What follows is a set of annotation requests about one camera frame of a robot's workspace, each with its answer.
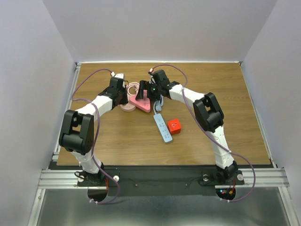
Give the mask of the red cube socket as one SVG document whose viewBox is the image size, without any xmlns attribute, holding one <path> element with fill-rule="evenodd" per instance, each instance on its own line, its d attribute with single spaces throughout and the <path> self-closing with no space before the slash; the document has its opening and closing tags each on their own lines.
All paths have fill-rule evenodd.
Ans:
<svg viewBox="0 0 301 226">
<path fill-rule="evenodd" d="M 182 129 L 180 121 L 178 119 L 168 121 L 167 128 L 172 136 L 175 134 L 179 134 Z"/>
</svg>

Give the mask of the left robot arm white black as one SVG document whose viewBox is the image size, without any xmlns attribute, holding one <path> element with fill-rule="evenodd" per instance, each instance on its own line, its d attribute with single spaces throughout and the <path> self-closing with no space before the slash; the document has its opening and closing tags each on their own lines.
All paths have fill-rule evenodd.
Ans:
<svg viewBox="0 0 301 226">
<path fill-rule="evenodd" d="M 100 117 L 118 105 L 128 103 L 127 87 L 124 74 L 117 74 L 110 79 L 109 86 L 89 103 L 74 111 L 64 113 L 59 136 L 59 145 L 76 157 L 83 172 L 77 175 L 83 182 L 89 180 L 93 185 L 101 185 L 105 180 L 103 163 L 95 157 L 94 147 L 100 125 L 94 129 Z"/>
</svg>

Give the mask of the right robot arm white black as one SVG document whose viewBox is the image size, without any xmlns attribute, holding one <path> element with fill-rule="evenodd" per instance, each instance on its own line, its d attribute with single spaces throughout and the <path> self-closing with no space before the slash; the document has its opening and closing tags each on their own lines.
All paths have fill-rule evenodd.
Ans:
<svg viewBox="0 0 301 226">
<path fill-rule="evenodd" d="M 211 92 L 197 93 L 176 81 L 171 82 L 164 70 L 150 71 L 149 74 L 151 76 L 149 81 L 139 82 L 136 100 L 142 99 L 143 95 L 147 94 L 150 100 L 157 101 L 162 97 L 167 97 L 186 104 L 200 128 L 211 140 L 217 180 L 222 184 L 231 181 L 238 171 L 238 166 L 231 155 L 224 135 L 224 114 L 216 96 Z"/>
</svg>

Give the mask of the blue power strip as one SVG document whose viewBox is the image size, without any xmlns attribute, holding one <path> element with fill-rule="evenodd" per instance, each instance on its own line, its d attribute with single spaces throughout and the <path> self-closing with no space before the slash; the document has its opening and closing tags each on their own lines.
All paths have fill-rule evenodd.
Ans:
<svg viewBox="0 0 301 226">
<path fill-rule="evenodd" d="M 164 140 L 165 143 L 169 143 L 173 140 L 166 124 L 165 124 L 165 121 L 162 117 L 162 115 L 160 113 L 157 113 L 155 115 L 153 115 L 153 118 L 155 120 L 155 123 L 160 131 L 160 134 Z"/>
</svg>

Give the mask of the pink triangular power strip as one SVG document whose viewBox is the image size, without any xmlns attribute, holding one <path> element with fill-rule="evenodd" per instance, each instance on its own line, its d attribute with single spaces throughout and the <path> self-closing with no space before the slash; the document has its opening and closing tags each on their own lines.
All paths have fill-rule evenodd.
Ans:
<svg viewBox="0 0 301 226">
<path fill-rule="evenodd" d="M 150 99 L 147 97 L 147 91 L 143 91 L 143 99 L 136 100 L 136 95 L 131 96 L 129 99 L 129 103 L 134 105 L 135 107 L 143 110 L 144 112 L 149 113 L 151 111 L 151 102 Z"/>
</svg>

